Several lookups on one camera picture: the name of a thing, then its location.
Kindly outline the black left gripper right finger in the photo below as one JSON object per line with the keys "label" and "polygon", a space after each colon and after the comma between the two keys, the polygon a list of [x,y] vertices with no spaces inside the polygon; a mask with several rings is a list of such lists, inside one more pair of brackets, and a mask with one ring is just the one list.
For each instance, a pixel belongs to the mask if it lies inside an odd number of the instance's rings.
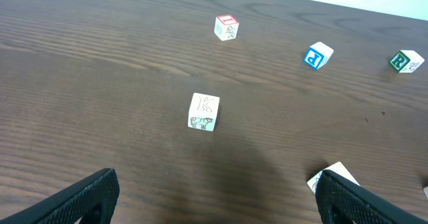
{"label": "black left gripper right finger", "polygon": [[427,224],[331,170],[322,171],[315,197],[323,224]]}

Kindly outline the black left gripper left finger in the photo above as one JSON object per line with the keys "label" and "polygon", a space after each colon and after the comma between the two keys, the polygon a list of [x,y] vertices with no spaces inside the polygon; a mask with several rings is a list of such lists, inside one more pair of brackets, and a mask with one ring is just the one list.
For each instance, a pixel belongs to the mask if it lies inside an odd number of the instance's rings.
{"label": "black left gripper left finger", "polygon": [[110,224],[119,194],[116,171],[104,168],[1,222]]}

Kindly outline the red A letter block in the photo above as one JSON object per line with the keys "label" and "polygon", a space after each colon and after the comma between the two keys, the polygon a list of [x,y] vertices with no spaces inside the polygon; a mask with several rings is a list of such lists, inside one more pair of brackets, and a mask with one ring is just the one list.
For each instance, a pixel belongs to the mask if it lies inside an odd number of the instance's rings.
{"label": "red A letter block", "polygon": [[341,162],[336,162],[329,167],[326,167],[325,169],[322,169],[317,174],[315,174],[312,178],[310,178],[307,181],[307,185],[310,187],[311,191],[315,194],[316,193],[316,187],[318,185],[318,181],[320,180],[322,171],[329,170],[333,171],[342,177],[348,179],[349,181],[353,182],[356,185],[360,185],[356,179],[351,175],[351,173],[346,169],[346,167]]}

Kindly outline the red I letter block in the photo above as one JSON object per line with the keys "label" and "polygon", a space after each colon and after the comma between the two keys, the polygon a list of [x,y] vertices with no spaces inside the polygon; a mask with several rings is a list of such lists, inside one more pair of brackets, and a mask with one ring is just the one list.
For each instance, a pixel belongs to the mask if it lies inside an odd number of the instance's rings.
{"label": "red I letter block", "polygon": [[237,37],[239,22],[232,15],[218,15],[215,18],[214,34],[221,40],[227,41]]}

